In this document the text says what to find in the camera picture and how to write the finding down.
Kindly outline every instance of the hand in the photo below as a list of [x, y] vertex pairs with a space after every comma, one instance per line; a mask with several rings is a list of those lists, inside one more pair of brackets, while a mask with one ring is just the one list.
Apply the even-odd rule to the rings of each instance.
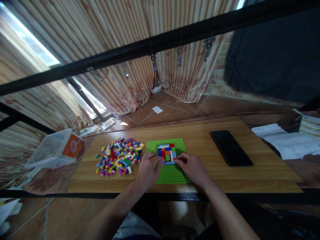
[[202, 189], [204, 189], [206, 184], [212, 182], [208, 171], [199, 157], [182, 153], [177, 157], [175, 163], [182, 168], [191, 181]]
[[146, 153], [140, 162], [136, 182], [144, 188], [145, 192], [157, 181], [162, 167], [162, 157], [153, 152]]

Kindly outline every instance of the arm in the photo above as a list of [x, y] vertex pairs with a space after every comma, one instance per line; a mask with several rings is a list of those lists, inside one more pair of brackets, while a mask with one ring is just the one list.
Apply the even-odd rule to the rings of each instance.
[[259, 239], [227, 195], [212, 180], [199, 157], [182, 153], [175, 162], [207, 195], [223, 239]]
[[162, 167], [161, 159], [152, 152], [145, 154], [135, 181], [80, 231], [76, 239], [112, 239], [132, 207], [157, 181]]

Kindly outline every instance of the plastic storage box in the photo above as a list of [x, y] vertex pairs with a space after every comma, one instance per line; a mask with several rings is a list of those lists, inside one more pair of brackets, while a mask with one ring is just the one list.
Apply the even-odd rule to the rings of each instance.
[[77, 160], [83, 139], [71, 128], [47, 135], [25, 164], [25, 168], [58, 168]]

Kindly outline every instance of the table top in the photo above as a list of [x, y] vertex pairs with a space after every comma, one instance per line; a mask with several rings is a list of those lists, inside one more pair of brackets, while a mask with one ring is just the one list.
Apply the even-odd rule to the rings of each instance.
[[[229, 167], [211, 138], [210, 132], [228, 130], [254, 163], [252, 167]], [[99, 134], [85, 153], [70, 180], [68, 193], [119, 193], [135, 178], [139, 164], [133, 165], [133, 173], [101, 177], [95, 173], [100, 160], [95, 155], [115, 138], [133, 138], [145, 145], [147, 141], [183, 138], [186, 151], [201, 158], [211, 177], [225, 192], [235, 193], [299, 193], [296, 182], [302, 180], [238, 117], [210, 119], [178, 123], [158, 127]], [[148, 192], [183, 193], [200, 192], [194, 184], [157, 184]]]

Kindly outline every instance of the black phone screen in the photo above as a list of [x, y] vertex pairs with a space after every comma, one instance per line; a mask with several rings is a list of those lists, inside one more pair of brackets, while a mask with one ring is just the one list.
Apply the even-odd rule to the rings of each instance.
[[231, 167], [253, 166], [253, 162], [227, 130], [211, 132], [226, 163]]

